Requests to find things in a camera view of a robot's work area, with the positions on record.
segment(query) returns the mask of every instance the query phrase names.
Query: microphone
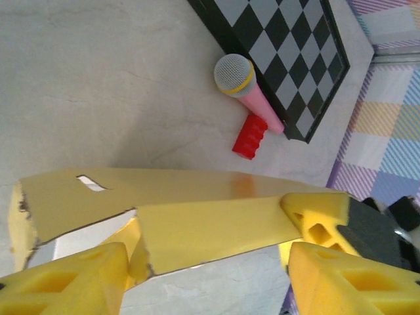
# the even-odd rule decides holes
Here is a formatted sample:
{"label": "microphone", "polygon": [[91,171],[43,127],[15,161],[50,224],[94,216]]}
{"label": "microphone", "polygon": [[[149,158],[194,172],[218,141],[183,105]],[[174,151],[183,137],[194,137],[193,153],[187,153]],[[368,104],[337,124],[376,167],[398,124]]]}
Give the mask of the microphone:
{"label": "microphone", "polygon": [[254,65],[250,60],[240,54],[227,54],[216,63],[214,76],[221,92],[237,98],[263,119],[274,133],[284,131],[283,123],[258,86]]}

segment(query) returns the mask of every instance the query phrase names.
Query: yellow sponge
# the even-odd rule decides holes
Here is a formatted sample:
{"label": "yellow sponge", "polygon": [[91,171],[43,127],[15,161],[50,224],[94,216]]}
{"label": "yellow sponge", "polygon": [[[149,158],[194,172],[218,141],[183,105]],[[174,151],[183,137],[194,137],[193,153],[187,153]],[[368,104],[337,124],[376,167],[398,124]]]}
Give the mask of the yellow sponge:
{"label": "yellow sponge", "polygon": [[347,193],[287,194],[280,201],[306,242],[359,255],[337,231],[337,225],[348,224],[350,196]]}
{"label": "yellow sponge", "polygon": [[420,274],[297,242],[289,275],[301,315],[420,315]]}
{"label": "yellow sponge", "polygon": [[114,315],[128,276],[123,243],[110,243],[0,278],[2,315]]}

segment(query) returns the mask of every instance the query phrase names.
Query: black and white checkered board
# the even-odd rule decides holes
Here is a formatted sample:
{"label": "black and white checkered board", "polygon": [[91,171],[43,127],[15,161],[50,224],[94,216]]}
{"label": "black and white checkered board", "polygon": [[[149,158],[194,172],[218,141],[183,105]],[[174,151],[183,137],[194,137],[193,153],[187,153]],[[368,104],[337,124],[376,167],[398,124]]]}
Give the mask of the black and white checkered board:
{"label": "black and white checkered board", "polygon": [[307,142],[348,70],[326,1],[200,0],[207,16],[193,5],[227,53],[254,61],[286,135]]}

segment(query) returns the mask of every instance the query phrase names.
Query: red toy block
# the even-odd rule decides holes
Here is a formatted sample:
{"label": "red toy block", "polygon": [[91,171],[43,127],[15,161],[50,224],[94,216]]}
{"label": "red toy block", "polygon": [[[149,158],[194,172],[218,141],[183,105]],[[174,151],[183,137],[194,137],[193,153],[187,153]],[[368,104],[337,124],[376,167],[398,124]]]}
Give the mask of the red toy block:
{"label": "red toy block", "polygon": [[249,114],[232,151],[245,159],[253,159],[267,129],[268,125],[263,119],[255,114]]}

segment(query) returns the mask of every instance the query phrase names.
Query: microphone grille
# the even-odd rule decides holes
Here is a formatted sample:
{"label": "microphone grille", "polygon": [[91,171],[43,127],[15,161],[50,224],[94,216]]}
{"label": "microphone grille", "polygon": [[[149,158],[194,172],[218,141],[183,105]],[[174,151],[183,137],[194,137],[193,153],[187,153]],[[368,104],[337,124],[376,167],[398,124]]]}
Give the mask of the microphone grille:
{"label": "microphone grille", "polygon": [[[229,93],[240,87],[252,72],[251,81],[240,91]],[[240,54],[227,54],[222,57],[215,66],[214,76],[219,89],[233,97],[241,97],[247,95],[251,89],[257,84],[254,69],[251,62]]]}

